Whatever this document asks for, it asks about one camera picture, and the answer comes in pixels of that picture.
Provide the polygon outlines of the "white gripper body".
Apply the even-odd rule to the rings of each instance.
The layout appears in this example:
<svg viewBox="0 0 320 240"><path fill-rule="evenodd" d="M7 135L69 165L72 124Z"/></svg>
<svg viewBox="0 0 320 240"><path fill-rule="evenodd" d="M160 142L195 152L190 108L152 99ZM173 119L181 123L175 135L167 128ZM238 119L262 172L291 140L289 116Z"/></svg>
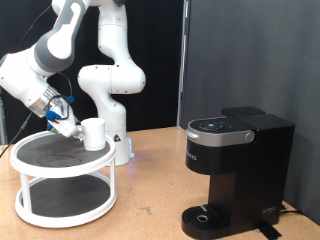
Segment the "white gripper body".
<svg viewBox="0 0 320 240"><path fill-rule="evenodd" d="M49 124L57 132L65 137L74 137L74 134L80 133L76 126L76 120L72 108L69 104L54 106L49 110Z"/></svg>

